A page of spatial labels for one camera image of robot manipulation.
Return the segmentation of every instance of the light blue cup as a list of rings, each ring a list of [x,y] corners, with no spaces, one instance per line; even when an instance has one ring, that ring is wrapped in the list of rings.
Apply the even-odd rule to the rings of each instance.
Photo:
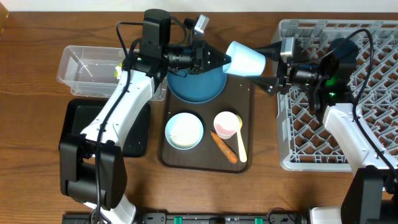
[[[187,125],[187,126],[192,126],[193,128],[198,128],[199,132],[198,132],[198,141],[190,146],[190,147],[186,147],[186,148],[182,148],[179,146],[176,146],[171,138],[170,138],[170,133],[172,131],[172,129],[176,126],[176,125]],[[193,114],[190,113],[179,113],[174,115],[172,118],[169,119],[169,121],[166,124],[166,128],[164,130],[165,136],[166,136],[166,140],[167,142],[169,142],[169,144],[171,146],[173,146],[176,149],[180,149],[180,150],[187,150],[187,149],[191,149],[193,147],[195,147],[200,140],[203,137],[203,124],[201,123],[201,121],[199,120],[198,117],[196,117]]]

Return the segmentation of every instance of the wooden table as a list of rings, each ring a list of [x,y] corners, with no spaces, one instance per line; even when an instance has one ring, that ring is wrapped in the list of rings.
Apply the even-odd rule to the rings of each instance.
[[[199,13],[173,13],[180,20]],[[232,40],[249,47],[270,43],[281,19],[382,19],[398,14],[206,13],[206,40],[226,50]],[[62,214],[89,212],[60,193],[58,142],[69,87],[57,81],[68,45],[119,47],[117,21],[143,20],[141,12],[12,12],[0,41],[0,222],[60,223]],[[140,27],[123,27],[129,43]],[[180,36],[174,35],[177,41]],[[182,213],[266,213],[274,207],[305,212],[339,205],[349,173],[287,172],[279,165],[276,98],[256,90],[254,150],[241,175],[171,169],[156,151],[164,103],[152,103],[147,154],[126,158],[126,195],[139,208]]]

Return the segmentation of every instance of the bowl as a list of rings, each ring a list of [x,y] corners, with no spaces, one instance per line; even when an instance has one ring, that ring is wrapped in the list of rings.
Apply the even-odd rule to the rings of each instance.
[[[167,142],[176,149],[195,147],[203,137],[203,124],[191,113],[179,113],[169,119],[165,127]]]

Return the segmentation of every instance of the carrot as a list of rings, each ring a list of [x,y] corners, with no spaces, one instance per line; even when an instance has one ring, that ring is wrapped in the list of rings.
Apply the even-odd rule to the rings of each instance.
[[[233,164],[237,163],[238,157],[236,156],[236,154],[224,143],[224,141],[220,137],[218,137],[216,133],[214,133],[213,131],[210,131],[210,133],[211,137],[213,137],[217,146],[219,147],[219,149],[221,149],[227,159]]]

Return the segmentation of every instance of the spoon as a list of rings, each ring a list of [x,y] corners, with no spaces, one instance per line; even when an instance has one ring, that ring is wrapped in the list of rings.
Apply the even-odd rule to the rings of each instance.
[[[236,135],[238,136],[239,159],[241,160],[241,162],[246,162],[248,160],[248,157],[246,156],[246,150],[244,149],[244,144],[243,144],[242,134],[241,134],[241,128],[242,128],[243,122],[239,115],[236,114],[236,117],[239,120],[239,130],[236,132]]]

